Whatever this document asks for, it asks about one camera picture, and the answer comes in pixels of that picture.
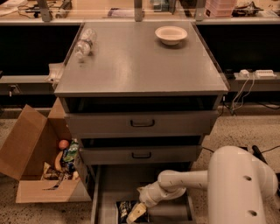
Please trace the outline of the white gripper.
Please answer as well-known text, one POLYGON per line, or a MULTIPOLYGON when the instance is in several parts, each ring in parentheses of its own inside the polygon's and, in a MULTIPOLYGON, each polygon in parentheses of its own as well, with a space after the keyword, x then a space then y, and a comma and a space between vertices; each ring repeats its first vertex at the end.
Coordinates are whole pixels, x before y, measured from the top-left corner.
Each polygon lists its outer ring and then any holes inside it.
POLYGON ((132 224, 139 217, 144 215, 147 211, 147 208, 155 207, 160 201, 163 200, 174 200, 179 198, 186 192, 184 187, 179 187, 175 190, 165 190, 157 181, 146 186, 138 187, 137 190, 139 192, 140 203, 136 203, 133 206, 126 219, 128 224, 132 224))

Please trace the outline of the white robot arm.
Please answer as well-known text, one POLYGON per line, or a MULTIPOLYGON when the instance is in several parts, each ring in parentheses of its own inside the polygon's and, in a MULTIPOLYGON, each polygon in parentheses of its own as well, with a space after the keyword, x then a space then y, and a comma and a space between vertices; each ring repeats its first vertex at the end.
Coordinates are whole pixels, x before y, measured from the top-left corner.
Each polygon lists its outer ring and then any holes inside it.
POLYGON ((242 148, 224 146, 213 153, 205 171, 161 171, 156 182, 139 188, 139 202, 126 222, 195 188, 207 190, 209 224, 267 224, 263 200, 274 196, 277 187, 277 175, 262 160, 242 148))

